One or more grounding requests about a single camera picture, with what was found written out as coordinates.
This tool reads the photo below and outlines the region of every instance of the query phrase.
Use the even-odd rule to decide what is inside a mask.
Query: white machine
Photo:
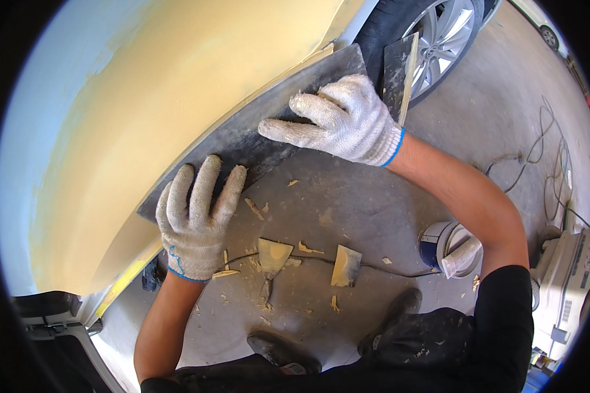
[[[547,237],[553,239],[543,242],[541,259],[531,269],[533,346],[549,358],[560,360],[584,317],[584,302],[590,290],[590,230],[576,234],[565,231],[560,235],[556,227],[547,229],[553,234]]]

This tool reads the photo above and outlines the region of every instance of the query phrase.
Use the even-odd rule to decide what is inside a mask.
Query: black sleeve
[[[166,378],[149,378],[140,384],[142,393],[188,393],[179,383]]]
[[[529,271],[505,266],[485,277],[474,308],[474,347],[462,377],[473,390],[519,392],[527,378],[534,325]]]

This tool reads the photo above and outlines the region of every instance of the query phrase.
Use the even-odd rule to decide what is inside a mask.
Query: alloy wheel
[[[420,32],[411,98],[430,89],[459,58],[472,34],[474,7],[470,0],[438,0],[426,8],[403,37]]]
[[[555,38],[555,36],[553,35],[553,33],[551,32],[551,30],[544,30],[542,32],[542,38],[544,39],[544,42],[546,42],[547,44],[549,44],[549,46],[551,48],[555,47],[555,44],[557,42],[557,39]]]

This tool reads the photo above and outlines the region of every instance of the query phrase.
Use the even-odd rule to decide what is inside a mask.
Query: sanding board
[[[419,39],[419,33],[411,34],[384,48],[383,102],[401,126],[409,108]]]
[[[357,43],[284,77],[246,105],[233,109],[235,113],[226,114],[212,124],[166,170],[142,201],[138,214],[157,223],[155,209],[164,187],[172,181],[183,164],[190,163],[198,171],[210,154],[218,155],[223,162],[213,198],[218,197],[225,179],[236,165],[247,168],[244,189],[249,188],[271,169],[299,151],[297,146],[272,141],[258,134],[260,120],[274,118],[310,123],[310,120],[300,118],[291,111],[289,99],[300,91],[316,94],[321,86],[353,74],[367,75],[361,48]]]

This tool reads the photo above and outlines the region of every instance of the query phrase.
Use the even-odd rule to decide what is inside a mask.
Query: person
[[[475,168],[398,126],[370,80],[349,75],[289,105],[314,124],[264,120],[259,133],[345,160],[376,165],[432,193],[482,243],[481,285],[474,316],[450,308],[418,314],[418,289],[401,293],[377,329],[358,344],[361,358],[321,372],[305,350],[276,334],[254,331],[254,354],[224,364],[176,370],[192,308],[222,264],[228,221],[245,182],[234,168],[210,211],[220,170],[209,156],[194,172],[183,166],[157,208],[168,277],[144,320],[134,365],[142,392],[477,391],[519,392],[533,336],[527,240],[518,210]]]

